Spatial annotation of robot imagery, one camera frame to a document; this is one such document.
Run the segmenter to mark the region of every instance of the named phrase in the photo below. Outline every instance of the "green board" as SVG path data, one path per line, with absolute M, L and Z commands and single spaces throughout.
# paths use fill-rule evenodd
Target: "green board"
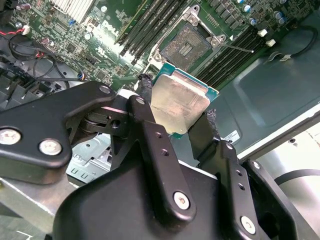
M 223 11 L 214 6 L 214 1 L 223 4 Z M 288 22 L 293 18 L 300 21 L 315 9 L 316 0 L 288 0 L 283 5 L 279 4 L 279 1 L 247 0 L 245 4 L 251 4 L 252 7 L 250 13 L 243 11 L 244 4 L 237 4 L 234 0 L 185 0 L 183 7 L 173 17 L 174 20 L 168 22 L 161 34 L 154 38 L 135 65 L 131 64 L 134 56 L 128 54 L 120 56 L 124 46 L 115 43 L 123 35 L 131 32 L 154 0 L 94 0 L 83 21 L 74 24 L 70 24 L 72 18 L 69 15 L 54 8 L 51 0 L 28 2 L 32 8 L 27 11 L 16 11 L 11 21 L 13 26 L 17 22 L 29 25 L 30 38 L 38 42 L 49 38 L 53 41 L 53 45 L 46 47 L 54 53 L 65 54 L 74 59 L 82 67 L 88 80 L 102 81 L 117 90 L 123 85 L 133 87 L 137 82 L 137 76 L 148 64 L 153 45 L 188 6 L 199 5 L 198 17 L 201 21 L 215 35 L 225 35 L 226 43 L 232 44 L 232 40 L 237 39 L 250 26 L 251 18 L 255 18 L 259 24 L 265 24 L 276 38 L 282 38 L 288 30 L 285 24 L 279 25 L 276 22 L 274 12 L 281 11 Z M 231 27 L 231 24 L 227 23 L 227 18 L 223 16 L 225 10 L 228 10 L 239 23 L 237 27 Z M 183 25 L 179 24 L 172 30 L 161 44 L 160 51 L 170 43 Z M 196 61 L 188 73 L 196 75 L 205 69 L 222 50 L 223 48 L 218 52 L 209 50 Z M 88 57 L 94 61 L 94 65 L 88 61 Z M 250 61 L 253 62 L 258 57 L 259 54 Z M 66 63 L 77 69 L 71 62 L 66 61 Z

